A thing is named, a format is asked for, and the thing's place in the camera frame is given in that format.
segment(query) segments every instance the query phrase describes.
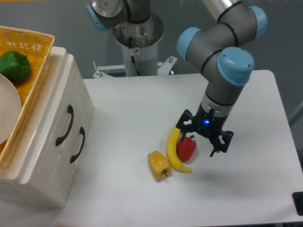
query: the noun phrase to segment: robotic arm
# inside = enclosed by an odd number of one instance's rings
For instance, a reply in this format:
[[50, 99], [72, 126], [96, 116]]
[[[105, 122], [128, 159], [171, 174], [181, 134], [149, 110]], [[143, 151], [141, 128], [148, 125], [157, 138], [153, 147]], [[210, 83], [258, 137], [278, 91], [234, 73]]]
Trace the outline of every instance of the robotic arm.
[[254, 69], [253, 57], [238, 46], [254, 40], [267, 29], [267, 17], [256, 6], [238, 0], [203, 0], [217, 20], [206, 32], [196, 27], [185, 30], [177, 43], [179, 54], [208, 80], [195, 116], [185, 110], [176, 127], [185, 137], [197, 132], [208, 138], [215, 152], [226, 152], [233, 137], [222, 127]]
[[93, 0], [86, 9], [98, 30], [113, 28], [126, 76], [158, 74], [158, 42], [164, 25], [150, 11], [150, 0]]

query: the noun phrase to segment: green bell pepper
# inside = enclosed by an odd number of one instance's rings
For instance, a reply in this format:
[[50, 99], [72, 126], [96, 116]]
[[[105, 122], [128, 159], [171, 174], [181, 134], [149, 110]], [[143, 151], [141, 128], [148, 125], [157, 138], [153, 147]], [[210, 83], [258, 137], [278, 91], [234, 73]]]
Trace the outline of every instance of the green bell pepper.
[[7, 51], [0, 57], [0, 73], [12, 83], [19, 83], [28, 78], [31, 68], [26, 55], [17, 51]]

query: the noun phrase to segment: blue led light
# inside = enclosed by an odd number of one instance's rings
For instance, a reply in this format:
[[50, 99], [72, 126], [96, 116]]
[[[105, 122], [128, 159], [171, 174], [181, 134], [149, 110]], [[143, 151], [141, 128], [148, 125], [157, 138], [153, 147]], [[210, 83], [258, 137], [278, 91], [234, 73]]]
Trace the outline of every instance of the blue led light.
[[203, 124], [204, 124], [204, 125], [209, 125], [209, 124], [210, 124], [210, 121], [207, 120], [207, 119], [205, 119], [205, 120], [203, 120]]

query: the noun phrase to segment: white cabinet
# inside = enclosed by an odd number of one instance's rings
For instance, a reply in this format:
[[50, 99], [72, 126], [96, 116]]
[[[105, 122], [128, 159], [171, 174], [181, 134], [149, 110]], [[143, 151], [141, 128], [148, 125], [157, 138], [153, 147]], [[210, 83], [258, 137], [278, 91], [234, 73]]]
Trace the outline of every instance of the white cabinet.
[[74, 57], [53, 47], [15, 155], [0, 167], [0, 197], [62, 207], [77, 173], [94, 106]]

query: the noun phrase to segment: white plate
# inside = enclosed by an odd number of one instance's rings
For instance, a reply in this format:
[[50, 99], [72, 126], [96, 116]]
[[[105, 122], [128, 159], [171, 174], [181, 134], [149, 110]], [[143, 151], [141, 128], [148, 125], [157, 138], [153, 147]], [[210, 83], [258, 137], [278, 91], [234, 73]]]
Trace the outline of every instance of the white plate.
[[0, 74], [0, 144], [11, 134], [21, 113], [21, 100], [15, 86]]

